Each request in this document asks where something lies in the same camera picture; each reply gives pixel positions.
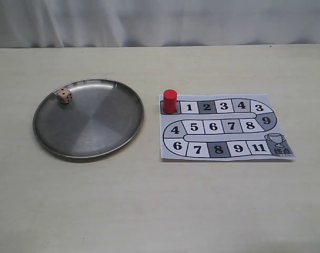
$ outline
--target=board game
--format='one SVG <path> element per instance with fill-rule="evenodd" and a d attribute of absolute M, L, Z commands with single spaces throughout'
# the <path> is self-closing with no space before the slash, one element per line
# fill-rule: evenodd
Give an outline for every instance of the board game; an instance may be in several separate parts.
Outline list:
<path fill-rule="evenodd" d="M 178 95 L 172 114 L 163 100 L 159 95 L 164 159 L 295 158 L 266 94 Z"/>

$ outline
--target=trophy icon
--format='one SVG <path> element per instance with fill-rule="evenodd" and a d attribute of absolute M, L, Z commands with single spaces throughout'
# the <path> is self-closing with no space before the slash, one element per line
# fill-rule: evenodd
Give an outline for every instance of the trophy icon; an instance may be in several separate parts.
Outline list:
<path fill-rule="evenodd" d="M 284 145 L 282 145 L 282 142 L 285 141 L 284 135 L 281 135 L 280 133 L 269 133 L 268 135 L 264 136 L 264 138 L 268 141 L 274 142 L 277 148 L 283 148 Z"/>

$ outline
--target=stainless steel tray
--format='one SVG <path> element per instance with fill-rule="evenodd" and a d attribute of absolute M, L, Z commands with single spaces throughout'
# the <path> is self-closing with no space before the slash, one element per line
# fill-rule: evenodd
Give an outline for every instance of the stainless steel tray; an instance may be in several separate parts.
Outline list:
<path fill-rule="evenodd" d="M 87 160 L 128 143 L 140 129 L 144 107 L 127 85 L 108 79 L 85 79 L 63 87 L 73 99 L 61 104 L 56 89 L 38 106 L 33 129 L 40 144 L 65 159 Z"/>

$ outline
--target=red cylinder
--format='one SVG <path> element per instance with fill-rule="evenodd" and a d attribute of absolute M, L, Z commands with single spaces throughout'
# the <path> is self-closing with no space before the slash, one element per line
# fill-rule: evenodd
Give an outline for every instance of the red cylinder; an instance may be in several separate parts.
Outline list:
<path fill-rule="evenodd" d="M 176 110 L 177 93 L 174 90 L 166 90 L 164 92 L 163 109 L 165 113 L 172 114 Z"/>

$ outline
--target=table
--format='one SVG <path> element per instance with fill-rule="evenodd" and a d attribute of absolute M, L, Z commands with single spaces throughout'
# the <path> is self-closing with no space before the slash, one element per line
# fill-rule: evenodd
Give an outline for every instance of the table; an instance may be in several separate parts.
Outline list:
<path fill-rule="evenodd" d="M 121 81 L 145 121 L 68 163 L 32 131 L 41 100 Z M 267 93 L 294 162 L 161 162 L 157 96 Z M 0 49 L 0 252 L 320 252 L 320 44 Z"/>

